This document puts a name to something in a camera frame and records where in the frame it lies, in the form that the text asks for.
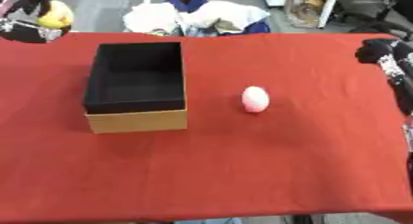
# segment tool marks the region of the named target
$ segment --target floor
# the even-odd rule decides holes
[[[124,30],[122,16],[126,14],[131,6],[138,5],[142,0],[63,0],[67,2],[76,12],[74,29],[81,32],[121,32]],[[347,32],[357,23],[330,22],[324,29],[295,29],[288,23],[283,10],[280,8],[269,9],[264,0],[228,0],[245,5],[259,6],[271,13],[268,23],[274,32]],[[380,8],[378,0],[357,0],[352,4],[352,10],[363,10],[363,12],[374,13]],[[396,12],[391,13],[390,20],[405,24],[413,29],[413,24]],[[284,217],[260,217],[244,218],[244,224],[280,224],[286,223]],[[392,224],[395,223],[385,218],[379,218],[370,214],[346,214],[327,215],[324,223],[331,224]]]

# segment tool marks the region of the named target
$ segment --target black object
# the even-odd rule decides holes
[[[394,9],[413,23],[413,0],[399,0]]]
[[[409,147],[408,157],[407,157],[407,174],[410,181],[410,193],[413,194],[413,150]]]
[[[89,114],[185,109],[181,44],[102,44],[84,106]]]
[[[413,77],[410,76],[413,68],[406,59],[408,50],[410,47],[399,40],[373,39],[363,41],[363,46],[356,52],[361,63],[380,65],[395,93],[398,107],[405,115],[410,115],[413,111]]]
[[[293,224],[313,224],[312,216],[310,215],[294,215],[292,216]]]
[[[375,17],[370,17],[361,13],[345,12],[342,15],[341,20],[346,21],[348,17],[354,17],[366,22],[364,25],[352,29],[350,32],[383,32],[393,34],[391,32],[392,30],[398,30],[406,33],[406,35],[403,37],[404,41],[410,41],[413,35],[412,29],[385,20],[390,11],[393,10],[393,7],[397,4],[397,2],[398,0],[384,0],[385,8],[377,13]]]
[[[376,64],[383,56],[393,54],[391,41],[386,39],[364,40],[363,46],[356,51],[356,57],[363,64]]]

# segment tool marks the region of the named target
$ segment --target white cloth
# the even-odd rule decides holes
[[[256,6],[243,6],[228,1],[209,1],[194,13],[184,15],[185,23],[207,29],[212,26],[222,33],[241,33],[251,24],[270,14]]]
[[[255,6],[242,6],[227,1],[210,1],[194,13],[179,13],[170,3],[151,4],[145,0],[124,16],[126,28],[159,36],[169,36],[181,29],[195,36],[214,36],[203,30],[215,29],[222,33],[242,33],[251,24],[269,17],[269,13]]]
[[[145,0],[124,16],[124,24],[132,32],[171,35],[179,27],[177,17],[178,12],[172,4],[151,4],[150,0]]]

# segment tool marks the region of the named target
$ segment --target cardboard box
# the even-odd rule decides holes
[[[84,107],[97,134],[187,127],[179,42],[102,44],[88,82]]]

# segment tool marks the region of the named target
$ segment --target red tablecloth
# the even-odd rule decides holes
[[[0,41],[0,221],[410,209],[402,115],[354,57],[373,37]],[[93,135],[81,102],[96,48],[140,41],[182,41],[189,129]],[[262,114],[242,111],[251,85],[272,97]]]

